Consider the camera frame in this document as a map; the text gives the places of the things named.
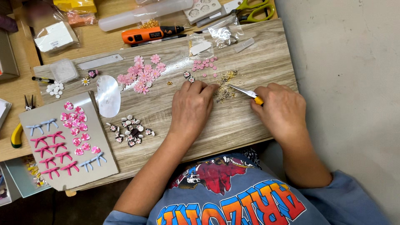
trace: small plastic box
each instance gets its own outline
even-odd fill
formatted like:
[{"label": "small plastic box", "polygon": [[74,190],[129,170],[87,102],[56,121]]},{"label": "small plastic box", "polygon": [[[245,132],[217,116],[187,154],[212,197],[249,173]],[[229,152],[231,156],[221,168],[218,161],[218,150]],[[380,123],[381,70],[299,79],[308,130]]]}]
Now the small plastic box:
[{"label": "small plastic box", "polygon": [[67,58],[50,64],[50,70],[58,83],[64,83],[79,78],[75,65]]}]

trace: hand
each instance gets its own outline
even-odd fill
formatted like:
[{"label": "hand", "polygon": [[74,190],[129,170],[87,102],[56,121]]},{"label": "hand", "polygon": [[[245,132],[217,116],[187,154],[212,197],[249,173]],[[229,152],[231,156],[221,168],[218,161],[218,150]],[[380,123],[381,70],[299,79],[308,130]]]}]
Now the hand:
[{"label": "hand", "polygon": [[212,96],[217,89],[217,84],[207,85],[198,80],[184,82],[172,100],[172,122],[168,134],[192,145],[206,125],[213,105]]},{"label": "hand", "polygon": [[264,105],[261,107],[252,99],[251,108],[280,144],[304,137],[299,135],[308,135],[303,96],[286,85],[275,83],[260,86],[254,92],[263,99]]}]

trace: pink bow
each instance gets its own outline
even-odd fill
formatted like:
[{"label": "pink bow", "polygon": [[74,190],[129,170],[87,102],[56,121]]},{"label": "pink bow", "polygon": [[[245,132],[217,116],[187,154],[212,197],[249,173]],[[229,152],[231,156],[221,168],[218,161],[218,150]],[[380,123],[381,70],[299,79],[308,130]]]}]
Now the pink bow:
[{"label": "pink bow", "polygon": [[53,135],[47,135],[48,137],[53,137],[53,144],[56,143],[56,137],[60,137],[62,139],[65,139],[64,136],[60,135],[62,133],[62,131],[57,131],[55,134]]},{"label": "pink bow", "polygon": [[57,153],[58,147],[62,147],[63,149],[67,149],[67,147],[65,147],[64,144],[65,143],[58,143],[58,144],[55,144],[55,145],[50,145],[49,147],[50,148],[54,148],[54,152]]},{"label": "pink bow", "polygon": [[48,159],[40,161],[40,163],[45,163],[46,164],[46,169],[48,169],[49,168],[49,163],[52,163],[53,165],[56,165],[56,163],[53,162],[53,159],[54,159],[54,157],[51,157],[51,158],[48,158]]},{"label": "pink bow", "polygon": [[37,139],[31,139],[31,141],[34,141],[35,142],[35,147],[37,147],[38,144],[39,144],[39,141],[44,143],[45,145],[47,145],[47,142],[45,140],[43,140],[43,139],[46,139],[46,138],[47,138],[46,136],[43,136],[43,137],[40,137],[40,138],[37,138]]},{"label": "pink bow", "polygon": [[44,147],[41,148],[41,149],[35,150],[35,152],[38,152],[38,151],[40,151],[40,157],[41,157],[41,158],[43,158],[43,152],[44,152],[44,151],[46,151],[46,152],[48,152],[48,153],[50,153],[50,154],[53,154],[53,153],[49,150],[49,146],[48,146],[48,145],[44,146]]},{"label": "pink bow", "polygon": [[56,154],[56,157],[60,157],[60,163],[62,163],[62,159],[64,158],[64,156],[66,156],[67,158],[69,158],[72,161],[72,157],[69,155],[70,152],[63,152],[60,154]]},{"label": "pink bow", "polygon": [[51,177],[51,172],[55,172],[55,173],[57,174],[57,176],[60,177],[60,174],[59,174],[58,171],[57,171],[58,169],[59,169],[59,167],[51,168],[51,169],[49,169],[49,170],[43,171],[42,174],[43,174],[43,173],[49,173],[49,178],[50,178],[50,179],[53,179],[53,178]]},{"label": "pink bow", "polygon": [[75,161],[75,162],[73,162],[71,164],[68,164],[68,166],[61,168],[61,170],[67,170],[68,171],[68,175],[71,176],[71,167],[75,168],[76,171],[79,172],[78,167],[76,167],[76,165],[75,165],[76,163],[77,163],[77,161]]}]

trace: left hand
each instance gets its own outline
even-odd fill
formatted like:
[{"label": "left hand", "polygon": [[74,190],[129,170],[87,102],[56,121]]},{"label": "left hand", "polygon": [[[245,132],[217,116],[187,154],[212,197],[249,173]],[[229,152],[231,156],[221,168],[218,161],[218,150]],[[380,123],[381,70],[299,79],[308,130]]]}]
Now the left hand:
[{"label": "left hand", "polygon": [[193,144],[207,123],[213,105],[212,96],[217,89],[217,84],[185,81],[172,100],[172,122],[168,135]]}]

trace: cardboard sheet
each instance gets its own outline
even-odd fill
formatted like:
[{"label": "cardboard sheet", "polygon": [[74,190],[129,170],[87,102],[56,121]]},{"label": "cardboard sheet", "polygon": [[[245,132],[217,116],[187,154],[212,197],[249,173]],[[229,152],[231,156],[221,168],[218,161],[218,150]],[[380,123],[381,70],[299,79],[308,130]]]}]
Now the cardboard sheet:
[{"label": "cardboard sheet", "polygon": [[[64,104],[65,102],[71,102],[74,105],[74,109],[72,110],[66,110],[64,109]],[[54,162],[56,165],[53,165],[52,163],[48,164],[49,169],[59,167],[60,169],[67,166],[68,164],[77,161],[77,167],[79,168],[79,172],[77,172],[74,168],[70,168],[71,171],[71,176],[68,175],[67,170],[57,170],[60,174],[60,177],[57,177],[57,175],[53,172],[52,173],[52,178],[48,178],[48,174],[45,174],[44,177],[48,181],[48,183],[55,188],[58,191],[64,191],[67,189],[71,189],[74,187],[78,187],[81,185],[84,185],[86,183],[92,182],[99,180],[101,178],[105,178],[108,176],[111,176],[113,174],[116,174],[119,172],[118,167],[115,163],[114,156],[111,152],[111,148],[109,146],[109,143],[107,141],[107,138],[105,136],[103,127],[101,125],[101,122],[99,120],[99,116],[97,113],[97,108],[95,108],[96,104],[93,104],[93,96],[90,94],[90,92],[85,92],[67,99],[62,99],[58,102],[54,102],[52,104],[48,104],[45,106],[42,106],[40,108],[32,109],[30,111],[23,112],[19,115],[19,118],[21,120],[21,124],[24,128],[24,133],[28,140],[30,139],[37,139],[42,136],[47,136],[47,135],[52,135],[56,133],[57,131],[62,131],[60,135],[64,136],[65,139],[62,139],[60,137],[56,137],[56,143],[65,143],[65,147],[67,149],[64,149],[62,147],[59,147],[57,150],[57,153],[54,152],[54,148],[49,148],[49,150],[53,153],[50,154],[46,151],[43,153],[43,158],[40,157],[40,152],[34,152],[36,149],[40,149],[45,146],[44,143],[39,142],[37,147],[35,148],[35,142],[34,141],[29,141],[29,144],[31,146],[33,156],[35,157],[35,160],[38,164],[39,170],[41,172],[48,170],[46,168],[45,163],[39,163],[42,160],[54,157]],[[78,135],[73,136],[71,134],[70,129],[66,128],[63,125],[63,121],[60,120],[60,115],[61,113],[71,113],[74,112],[75,108],[77,106],[80,106],[83,108],[84,113],[87,116],[87,122],[86,125],[88,126],[87,131],[80,131]],[[43,121],[48,121],[52,118],[56,118],[56,124],[58,125],[58,128],[55,127],[54,124],[50,124],[50,131],[47,131],[47,125],[42,125],[42,130],[44,134],[42,135],[40,130],[38,128],[35,128],[33,131],[33,135],[30,135],[31,128],[26,128],[26,126],[32,126],[32,125],[38,125]],[[90,139],[88,141],[82,141],[81,144],[76,147],[72,143],[72,139],[79,137],[81,138],[82,133],[88,133],[90,135]],[[54,145],[52,137],[47,137],[45,139],[47,144]],[[90,150],[89,151],[84,151],[83,155],[76,155],[75,149],[76,148],[81,148],[83,143],[88,142],[90,144]],[[96,157],[97,154],[93,154],[91,151],[91,148],[94,146],[98,146],[103,152],[102,157],[104,157],[107,162],[104,162],[103,160],[100,159],[100,164],[101,166],[98,165],[97,161],[91,162],[91,165],[93,166],[93,170],[91,169],[90,166],[88,166],[88,171],[86,172],[85,167],[79,166],[79,164],[91,160]],[[60,163],[60,157],[55,157],[56,154],[63,153],[63,152],[69,152],[69,155],[72,157],[72,160],[70,160],[67,157],[64,157],[63,163]]]}]

